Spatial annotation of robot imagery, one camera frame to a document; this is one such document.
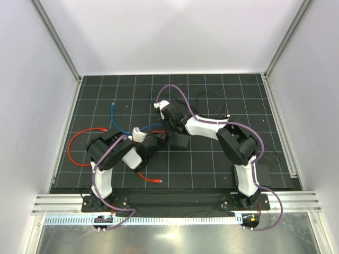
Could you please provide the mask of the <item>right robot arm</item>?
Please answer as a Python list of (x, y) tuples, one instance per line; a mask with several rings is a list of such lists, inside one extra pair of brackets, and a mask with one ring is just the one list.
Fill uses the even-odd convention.
[(257, 138), (249, 127), (228, 119), (213, 120), (198, 115), (185, 115), (174, 104), (162, 100), (154, 103), (160, 122), (169, 133), (202, 136), (219, 141), (227, 159), (235, 168), (238, 179), (238, 202), (252, 209), (260, 195), (256, 175)]

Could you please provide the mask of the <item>black network switch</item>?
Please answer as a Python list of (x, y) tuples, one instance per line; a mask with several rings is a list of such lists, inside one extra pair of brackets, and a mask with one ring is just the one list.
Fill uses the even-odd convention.
[(185, 134), (174, 133), (169, 135), (167, 144), (176, 149), (186, 149), (189, 145), (190, 137)]

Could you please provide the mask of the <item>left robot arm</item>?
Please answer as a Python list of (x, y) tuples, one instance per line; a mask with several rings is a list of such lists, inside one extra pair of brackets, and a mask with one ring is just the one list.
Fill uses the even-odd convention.
[(133, 172), (141, 171), (151, 162), (154, 154), (168, 141), (164, 130), (141, 132), (134, 128), (132, 135), (106, 131), (89, 141), (86, 152), (92, 167), (91, 200), (89, 206), (101, 212), (112, 206), (113, 168), (121, 161)]

